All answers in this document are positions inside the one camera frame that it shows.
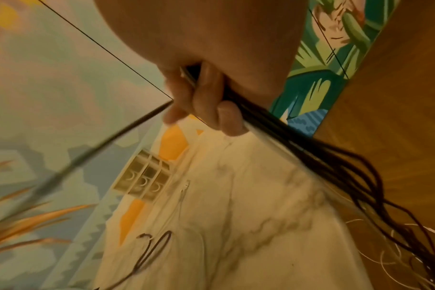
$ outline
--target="tropical foliage painting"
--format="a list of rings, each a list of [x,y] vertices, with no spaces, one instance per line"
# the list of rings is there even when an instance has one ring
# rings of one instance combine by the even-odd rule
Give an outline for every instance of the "tropical foliage painting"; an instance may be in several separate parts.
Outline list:
[[[399,0],[310,0],[305,31],[271,112],[312,136]]]
[[[91,0],[44,0],[149,82],[161,73],[128,49]],[[310,0],[284,93],[271,112],[308,136],[353,77],[398,0]],[[0,0],[0,219],[79,154],[169,98],[38,0]],[[104,255],[149,209],[111,188],[141,148],[173,162],[199,120],[145,124],[0,227],[0,290],[95,289]]]

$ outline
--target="colorful wall mural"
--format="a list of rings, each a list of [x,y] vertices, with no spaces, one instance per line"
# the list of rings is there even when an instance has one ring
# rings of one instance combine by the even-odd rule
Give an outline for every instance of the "colorful wall mural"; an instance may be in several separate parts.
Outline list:
[[[170,100],[156,67],[109,30],[92,1],[0,0],[0,218],[109,134]],[[397,0],[310,0],[285,92],[271,112],[311,136]],[[0,236],[0,290],[96,288],[103,256],[149,203],[112,188],[146,149],[172,162],[206,126],[189,117],[140,126],[77,170]]]

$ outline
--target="marble tabletop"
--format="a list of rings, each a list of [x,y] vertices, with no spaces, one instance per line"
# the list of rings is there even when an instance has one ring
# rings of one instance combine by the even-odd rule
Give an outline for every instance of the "marble tabletop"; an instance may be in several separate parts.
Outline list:
[[[171,239],[115,289],[372,289],[322,185],[251,133],[205,131],[144,218],[136,233]],[[148,243],[105,253],[94,285],[130,273]]]

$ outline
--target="herringbone floor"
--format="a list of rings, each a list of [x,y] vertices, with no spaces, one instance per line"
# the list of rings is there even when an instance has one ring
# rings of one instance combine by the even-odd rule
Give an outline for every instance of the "herringbone floor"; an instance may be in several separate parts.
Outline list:
[[[435,229],[435,0],[401,1],[315,136],[366,156],[380,171],[387,198]],[[356,218],[339,211],[345,220]],[[359,250],[379,260],[375,234],[362,222],[349,228]],[[363,261],[376,290],[406,289],[380,264]],[[418,287],[410,275],[386,269]]]

